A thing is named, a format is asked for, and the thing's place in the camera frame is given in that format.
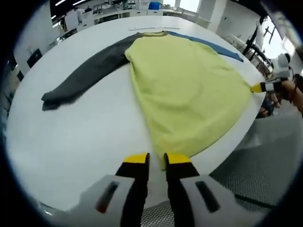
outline white table surface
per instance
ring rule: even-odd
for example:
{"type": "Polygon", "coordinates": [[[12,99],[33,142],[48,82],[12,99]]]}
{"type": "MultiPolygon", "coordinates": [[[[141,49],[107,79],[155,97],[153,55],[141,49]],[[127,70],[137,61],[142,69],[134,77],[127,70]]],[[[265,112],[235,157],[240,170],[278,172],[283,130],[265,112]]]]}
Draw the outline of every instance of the white table surface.
{"type": "MultiPolygon", "coordinates": [[[[9,113],[8,157],[27,193],[59,210],[77,205],[80,194],[105,174],[115,174],[123,159],[151,153],[146,207],[167,200],[143,115],[130,80],[129,65],[114,71],[71,105],[42,111],[41,97],[61,84],[78,66],[105,47],[137,33],[129,27],[159,27],[202,38],[234,52],[244,63],[224,57],[250,84],[262,76],[234,47],[216,34],[178,17],[129,17],[81,31],[47,52],[26,74],[9,113]]],[[[253,123],[265,94],[254,94],[238,122],[216,143],[192,157],[200,174],[215,170],[236,148],[253,123]]]]}

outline white cabinet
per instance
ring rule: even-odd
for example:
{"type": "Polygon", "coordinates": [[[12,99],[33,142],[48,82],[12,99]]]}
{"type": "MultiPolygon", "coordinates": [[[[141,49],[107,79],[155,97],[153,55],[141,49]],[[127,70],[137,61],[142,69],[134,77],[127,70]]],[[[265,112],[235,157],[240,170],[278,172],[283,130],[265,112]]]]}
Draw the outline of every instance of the white cabinet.
{"type": "Polygon", "coordinates": [[[163,10],[148,10],[147,15],[163,16],[163,10]]]}

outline desk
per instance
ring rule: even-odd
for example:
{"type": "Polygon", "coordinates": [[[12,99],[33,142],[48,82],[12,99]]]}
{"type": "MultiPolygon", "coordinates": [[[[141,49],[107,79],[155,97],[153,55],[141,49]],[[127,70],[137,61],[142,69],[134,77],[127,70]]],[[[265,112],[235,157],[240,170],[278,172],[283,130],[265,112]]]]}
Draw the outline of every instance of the desk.
{"type": "MultiPolygon", "coordinates": [[[[61,84],[92,55],[137,33],[129,27],[177,27],[170,30],[214,42],[244,59],[240,62],[223,56],[248,83],[262,81],[257,69],[234,47],[215,33],[178,17],[128,17],[71,36],[47,52],[24,77],[7,125],[8,157],[17,179],[27,193],[50,207],[69,210],[103,175],[115,174],[126,156],[142,152],[151,153],[146,207],[168,199],[165,173],[160,171],[153,151],[129,65],[102,79],[75,103],[42,111],[45,92],[61,84]]],[[[253,123],[264,95],[253,95],[238,122],[216,143],[191,158],[199,173],[210,174],[232,153],[253,123]]]]}

